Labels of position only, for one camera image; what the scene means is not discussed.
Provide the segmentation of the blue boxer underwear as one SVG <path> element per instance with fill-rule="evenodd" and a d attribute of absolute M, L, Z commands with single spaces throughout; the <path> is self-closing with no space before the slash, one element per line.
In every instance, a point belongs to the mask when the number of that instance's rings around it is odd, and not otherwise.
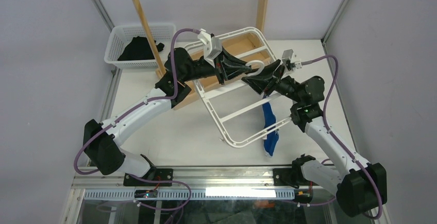
<path fill-rule="evenodd" d="M 276 116 L 273 113 L 271 104 L 266 102 L 262 105 L 264 116 L 264 128 L 268 128 L 269 133 L 263 137 L 263 148 L 267 156 L 272 157 L 275 151 L 277 142 L 279 141 L 279 133 L 273 127 L 276 123 Z"/>

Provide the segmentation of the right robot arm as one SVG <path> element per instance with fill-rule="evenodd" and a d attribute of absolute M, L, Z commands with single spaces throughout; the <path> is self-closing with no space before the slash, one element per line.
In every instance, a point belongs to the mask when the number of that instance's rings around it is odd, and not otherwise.
<path fill-rule="evenodd" d="M 377 209 L 372 219 L 382 215 L 382 207 L 387 202 L 386 170 L 380 163 L 372 164 L 366 158 L 353 151 L 341 141 L 330 126 L 324 94 L 325 81 L 313 76 L 298 82 L 290 76 L 284 76 L 285 66 L 276 61 L 260 74 L 245 76 L 242 81 L 255 92 L 269 96 L 277 92 L 291 99 L 290 117 L 303 133 L 312 138 L 333 162 L 336 169 L 323 165 L 315 157 L 302 155 L 292 162 L 286 183 L 299 188 L 311 181 L 335 196 L 342 211 L 349 217 Z"/>

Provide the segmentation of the white plastic clip hanger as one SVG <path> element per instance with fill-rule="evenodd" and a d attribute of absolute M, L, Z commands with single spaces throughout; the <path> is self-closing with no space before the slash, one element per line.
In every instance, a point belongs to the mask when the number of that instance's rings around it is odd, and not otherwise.
<path fill-rule="evenodd" d="M 240 39 L 241 48 L 225 46 L 227 39 L 236 39 L 240 35 L 253 35 L 258 46 L 253 46 L 250 40 Z M 233 56 L 249 62 L 251 66 L 259 69 L 259 62 L 262 62 L 263 55 L 255 55 L 259 52 L 267 52 L 271 59 L 265 66 L 276 60 L 271 47 L 262 32 L 254 27 L 246 27 L 222 35 L 218 35 L 223 47 Z M 193 86 L 200 100 L 205 105 L 211 115 L 221 140 L 233 148 L 243 148 L 256 141 L 263 139 L 269 133 L 268 128 L 264 128 L 264 117 L 262 105 L 280 97 L 280 94 L 273 92 L 270 96 L 264 97 L 253 91 L 246 83 L 241 80 L 241 76 L 225 81 L 224 85 L 218 83 L 217 87 L 207 87 L 206 80 L 194 80 Z M 278 131 L 280 128 L 291 122 L 288 115 L 276 118 L 273 127 Z"/>

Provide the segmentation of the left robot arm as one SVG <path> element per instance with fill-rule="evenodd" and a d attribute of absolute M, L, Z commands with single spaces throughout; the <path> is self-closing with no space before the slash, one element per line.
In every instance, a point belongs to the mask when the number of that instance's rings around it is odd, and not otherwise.
<path fill-rule="evenodd" d="M 96 166 L 93 173 L 106 176 L 120 171 L 133 175 L 142 186 L 151 185 L 155 180 L 152 163 L 144 155 L 123 150 L 124 142 L 150 120 L 180 104 L 191 91 L 188 81 L 216 77 L 222 84 L 256 72 L 223 47 L 212 57 L 201 56 L 197 60 L 186 49 L 173 48 L 165 68 L 162 78 L 133 106 L 103 122 L 92 119 L 85 124 L 78 154 L 85 153 Z"/>

